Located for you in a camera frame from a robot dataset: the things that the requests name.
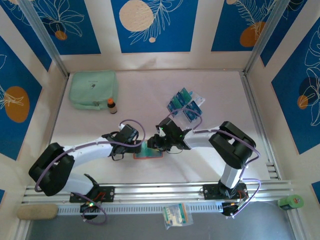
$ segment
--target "mint green pouch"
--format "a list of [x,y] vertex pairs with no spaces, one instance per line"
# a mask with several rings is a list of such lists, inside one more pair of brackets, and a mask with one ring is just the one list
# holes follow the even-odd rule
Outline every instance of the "mint green pouch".
[[107,109],[109,98],[117,102],[118,82],[114,71],[79,71],[73,75],[69,100],[76,109]]

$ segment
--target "gray floor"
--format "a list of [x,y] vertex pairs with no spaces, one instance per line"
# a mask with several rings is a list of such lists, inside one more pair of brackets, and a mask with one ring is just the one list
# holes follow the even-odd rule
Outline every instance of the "gray floor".
[[161,214],[109,215],[103,226],[80,216],[34,221],[27,240],[292,240],[288,215],[270,202],[250,203],[235,219],[194,213],[193,225],[165,229]]

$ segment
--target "beige sponge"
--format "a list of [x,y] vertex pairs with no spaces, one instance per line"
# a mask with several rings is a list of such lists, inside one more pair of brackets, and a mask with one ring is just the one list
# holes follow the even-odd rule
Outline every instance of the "beige sponge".
[[58,206],[55,204],[22,205],[16,216],[21,220],[46,220],[53,219],[58,214]]

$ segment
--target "white table surface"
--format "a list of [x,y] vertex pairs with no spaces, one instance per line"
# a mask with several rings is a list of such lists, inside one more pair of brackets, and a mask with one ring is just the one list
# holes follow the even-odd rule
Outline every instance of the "white table surface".
[[[156,133],[155,125],[168,115],[166,106],[169,100],[185,87],[206,99],[201,106],[203,123],[198,129],[213,128],[224,121],[235,124],[255,140],[262,155],[250,164],[243,177],[270,179],[267,155],[256,132],[237,71],[119,71],[116,77],[119,83],[118,112],[110,114],[107,109],[75,109],[68,98],[73,78],[73,74],[70,75],[52,143],[66,146],[95,140],[103,134],[117,131],[119,122],[124,119],[141,122],[148,139]],[[132,126],[142,132],[135,123]],[[165,153],[163,158],[155,159],[133,159],[131,154],[126,154],[120,161],[112,161],[111,157],[101,158],[78,166],[72,172],[89,174],[98,183],[182,183],[218,181],[224,166],[214,148],[197,148],[180,154]]]

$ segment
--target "small brown bottle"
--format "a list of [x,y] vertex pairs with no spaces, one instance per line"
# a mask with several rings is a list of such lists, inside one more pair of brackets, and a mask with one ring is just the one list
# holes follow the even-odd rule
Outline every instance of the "small brown bottle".
[[114,100],[112,98],[109,98],[108,99],[108,108],[109,108],[109,111],[111,114],[115,114],[118,110],[117,110],[117,107],[116,107],[116,104],[114,102]]

